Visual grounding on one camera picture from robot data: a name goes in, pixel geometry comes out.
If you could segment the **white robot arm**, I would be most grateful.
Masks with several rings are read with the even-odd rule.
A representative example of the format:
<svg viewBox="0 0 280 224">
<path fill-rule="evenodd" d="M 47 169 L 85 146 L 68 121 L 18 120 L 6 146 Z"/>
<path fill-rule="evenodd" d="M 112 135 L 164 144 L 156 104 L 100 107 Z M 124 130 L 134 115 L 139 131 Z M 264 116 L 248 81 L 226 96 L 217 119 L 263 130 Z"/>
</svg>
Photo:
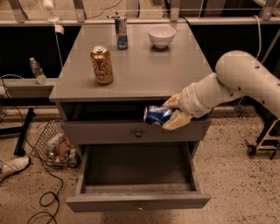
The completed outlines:
<svg viewBox="0 0 280 224">
<path fill-rule="evenodd" d="M 280 117 L 280 79 L 251 54 L 226 52 L 218 59 L 213 73 L 184 87 L 164 103 L 174 112 L 163 128 L 181 128 L 214 107 L 243 96 L 260 102 L 275 117 Z"/>
</svg>

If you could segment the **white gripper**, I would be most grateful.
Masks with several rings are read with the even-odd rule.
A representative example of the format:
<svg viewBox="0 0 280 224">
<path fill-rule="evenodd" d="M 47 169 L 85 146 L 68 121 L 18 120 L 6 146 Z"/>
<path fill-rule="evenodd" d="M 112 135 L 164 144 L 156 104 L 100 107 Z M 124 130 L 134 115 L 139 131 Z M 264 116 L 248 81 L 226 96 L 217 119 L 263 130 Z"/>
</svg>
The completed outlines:
<svg viewBox="0 0 280 224">
<path fill-rule="evenodd" d="M 200 118 L 211 111 L 200 102 L 195 87 L 196 84 L 191 83 L 180 94 L 174 94 L 164 102 L 164 107 L 181 111 L 175 110 L 170 119 L 162 126 L 163 129 L 176 130 L 187 125 L 193 117 Z"/>
</svg>

